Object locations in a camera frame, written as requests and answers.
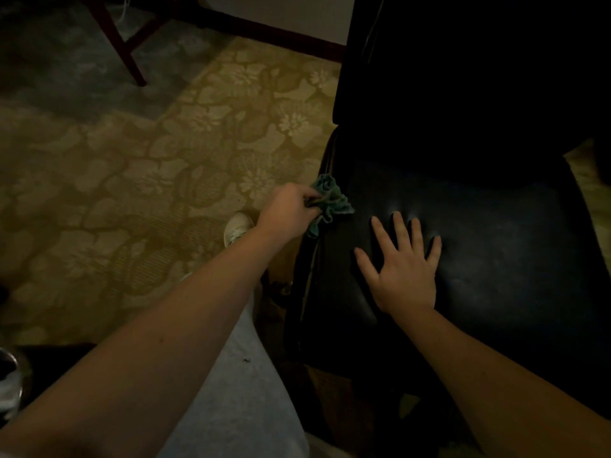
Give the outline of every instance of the hand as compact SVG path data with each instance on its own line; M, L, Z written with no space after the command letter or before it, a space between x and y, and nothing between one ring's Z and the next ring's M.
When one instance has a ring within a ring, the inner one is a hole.
M411 305L435 307L435 271L441 255L441 237L433 240L428 259L424 257L424 245L420 221L412 220L412 238L399 212L392 216L397 233L399 250L390 240L377 217L371 219L373 230L384 254L384 267L378 273L363 249L356 248L359 269L369 285L371 294L381 311L393 316L397 309Z
M322 211L304 206L305 198L320 198L320 193L306 185L287 183L278 186L263 208L256 227L272 233L282 244L304 234L310 222Z

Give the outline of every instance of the carpet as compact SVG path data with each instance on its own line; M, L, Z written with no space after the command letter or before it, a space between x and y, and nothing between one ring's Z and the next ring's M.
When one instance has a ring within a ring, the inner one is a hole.
M139 88L78 0L0 21L8 342L99 342L219 253L235 211L317 176L337 63L171 21L134 52Z

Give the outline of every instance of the white cord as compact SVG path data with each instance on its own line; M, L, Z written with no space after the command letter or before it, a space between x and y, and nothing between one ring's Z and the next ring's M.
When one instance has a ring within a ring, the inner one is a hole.
M123 13L121 17L117 21L117 24L120 24L125 19L125 12L127 11L127 7L130 5L131 0L123 0Z

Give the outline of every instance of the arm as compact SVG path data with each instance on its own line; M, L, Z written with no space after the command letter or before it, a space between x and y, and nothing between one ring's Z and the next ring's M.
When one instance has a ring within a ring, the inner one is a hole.
M255 228L104 340L0 430L29 457L154 457L208 376L271 258L320 213L288 184Z
M434 310L435 270L441 239L428 259L420 222L412 238L401 214L393 215L397 250L376 218L373 229L384 254L378 274L365 252L359 267L381 310L418 347L452 395L484 453L508 456L609 456L611 426L564 392L495 352Z

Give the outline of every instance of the leather chair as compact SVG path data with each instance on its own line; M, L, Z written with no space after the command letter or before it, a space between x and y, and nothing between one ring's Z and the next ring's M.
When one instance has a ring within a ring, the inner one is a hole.
M417 216L444 249L436 309L611 418L611 281L562 154L604 130L598 0L356 0L320 173L354 206L304 237L285 320L310 366L417 395L439 388L380 315L370 217Z

